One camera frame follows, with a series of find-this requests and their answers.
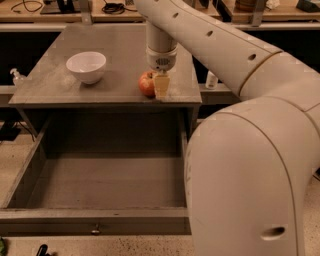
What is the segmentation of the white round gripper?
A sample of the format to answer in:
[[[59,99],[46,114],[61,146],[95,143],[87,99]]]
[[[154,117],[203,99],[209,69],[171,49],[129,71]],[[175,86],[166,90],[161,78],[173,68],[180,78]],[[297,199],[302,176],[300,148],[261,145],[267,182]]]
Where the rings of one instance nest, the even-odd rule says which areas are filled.
[[[146,22],[146,59],[157,73],[153,77],[155,96],[163,99],[167,95],[170,77],[166,73],[176,63],[177,42],[165,31],[151,22]]]

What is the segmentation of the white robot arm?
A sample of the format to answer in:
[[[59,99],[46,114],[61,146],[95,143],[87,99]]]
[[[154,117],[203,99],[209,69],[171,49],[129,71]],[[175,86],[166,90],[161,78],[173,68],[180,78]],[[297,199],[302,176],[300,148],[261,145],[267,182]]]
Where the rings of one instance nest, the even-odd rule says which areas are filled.
[[[306,187],[320,167],[319,74],[183,0],[135,0],[147,49],[173,38],[240,103],[206,118],[186,150],[197,256],[305,256]]]

